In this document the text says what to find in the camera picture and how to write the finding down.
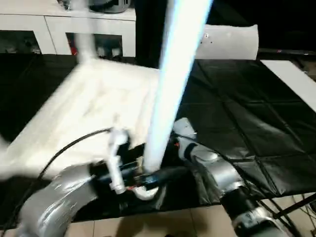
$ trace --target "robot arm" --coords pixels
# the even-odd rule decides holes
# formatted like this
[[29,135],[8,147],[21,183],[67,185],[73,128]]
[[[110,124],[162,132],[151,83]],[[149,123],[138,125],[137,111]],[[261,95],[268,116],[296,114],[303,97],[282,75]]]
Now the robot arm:
[[193,164],[208,187],[208,195],[220,201],[239,237],[288,236],[248,193],[237,170],[217,152],[194,142],[195,132],[186,118],[175,122],[179,157]]

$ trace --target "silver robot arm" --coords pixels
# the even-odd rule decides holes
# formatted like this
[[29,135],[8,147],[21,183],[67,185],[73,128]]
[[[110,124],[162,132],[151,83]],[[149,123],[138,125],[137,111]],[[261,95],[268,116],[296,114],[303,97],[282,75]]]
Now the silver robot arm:
[[249,195],[234,166],[214,150],[195,142],[196,133],[187,118],[176,121],[173,130],[179,142],[179,157],[203,177],[206,195],[220,201],[239,237],[288,237]]
[[88,165],[70,166],[32,195],[20,211],[18,237],[62,237],[74,215],[97,198]]

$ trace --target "table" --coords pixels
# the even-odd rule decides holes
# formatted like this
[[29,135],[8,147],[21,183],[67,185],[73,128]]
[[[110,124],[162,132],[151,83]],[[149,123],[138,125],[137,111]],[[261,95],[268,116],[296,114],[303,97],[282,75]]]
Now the table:
[[[4,62],[0,71],[0,133],[12,141],[75,66],[76,59],[67,55],[0,58]],[[315,90],[316,84],[287,61],[197,60],[177,117],[188,117],[200,142],[224,153],[270,197],[315,192]],[[0,184],[1,225],[31,181],[14,177]],[[109,200],[92,202],[76,220],[201,205],[191,174],[170,183],[147,203],[131,196],[119,202],[114,197]]]

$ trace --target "cabinet door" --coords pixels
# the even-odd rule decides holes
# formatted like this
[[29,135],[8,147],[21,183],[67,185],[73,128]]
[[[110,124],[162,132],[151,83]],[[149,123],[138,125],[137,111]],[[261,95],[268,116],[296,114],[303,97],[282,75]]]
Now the cabinet door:
[[92,34],[99,54],[135,57],[135,21],[46,16],[57,54],[76,54],[74,34]]
[[30,15],[0,15],[0,51],[56,54],[45,18]]

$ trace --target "white cabinet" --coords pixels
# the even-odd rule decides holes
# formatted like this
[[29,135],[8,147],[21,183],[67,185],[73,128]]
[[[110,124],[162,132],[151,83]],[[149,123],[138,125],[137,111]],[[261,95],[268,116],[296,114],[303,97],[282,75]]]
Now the white cabinet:
[[0,32],[5,35],[6,31],[24,31],[27,32],[26,35],[34,34],[42,54],[56,54],[44,16],[0,14]]
[[122,55],[135,57],[135,21],[46,16],[47,26],[57,54],[72,54],[72,34],[93,34],[96,41],[120,45]]

